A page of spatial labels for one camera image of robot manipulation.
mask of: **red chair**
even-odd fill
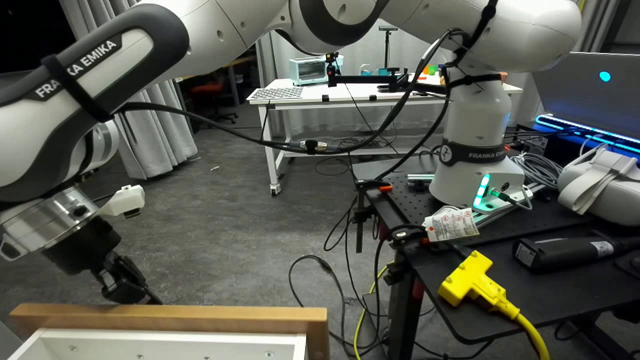
[[[205,109],[213,105],[214,113],[213,115],[207,116],[207,118],[218,122],[222,120],[229,120],[232,124],[235,124],[236,119],[238,118],[236,113],[220,113],[218,97],[224,92],[224,90],[225,84],[222,79],[220,79],[189,89],[189,96],[192,98],[196,109]]]

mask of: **wooden board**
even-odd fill
[[[40,328],[306,334],[310,360],[329,360],[327,310],[316,307],[22,304],[11,319]]]

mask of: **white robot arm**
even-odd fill
[[[476,75],[550,66],[580,32],[580,13],[566,0],[142,1],[0,90],[0,255],[15,259],[44,249],[68,274],[90,269],[109,299],[149,298],[144,277],[114,255],[119,236],[75,188],[79,176],[118,148],[110,114],[149,84],[219,68],[267,31],[303,51],[329,53],[362,38],[382,17],[431,42],[447,28],[473,34],[487,4],[495,5],[495,16],[452,80],[464,78],[462,69]],[[473,151],[502,143],[509,98],[499,81],[482,86],[487,91],[452,91],[444,146]],[[460,159],[438,168],[431,190],[446,203],[470,205],[483,174],[495,184],[522,184],[522,172],[511,165]],[[463,191],[452,191],[448,186],[461,178],[468,182]]]

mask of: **yellow cable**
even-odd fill
[[[378,279],[382,276],[382,274],[387,271],[387,267],[383,267],[382,270],[378,273]],[[376,288],[376,283],[373,282],[371,285],[371,289],[369,289],[369,293],[372,294],[373,290]],[[364,314],[366,314],[366,310],[362,309],[362,314],[360,314],[360,320],[358,321],[358,326],[356,326],[356,333],[353,335],[353,351],[356,354],[356,359],[360,359],[360,353],[358,352],[358,334],[360,334],[360,327],[362,326],[362,322],[364,321]]]
[[[540,356],[540,360],[550,360],[551,358],[549,356],[549,351],[547,350],[545,341],[542,339],[542,336],[540,336],[538,330],[533,325],[531,325],[527,318],[522,316],[522,314],[518,314],[515,320],[527,331],[527,333],[531,337],[533,345],[536,347],[538,355]]]

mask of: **gray cable bundle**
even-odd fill
[[[532,183],[558,189],[557,182],[563,168],[542,155],[523,152],[511,160],[524,171],[527,180]]]

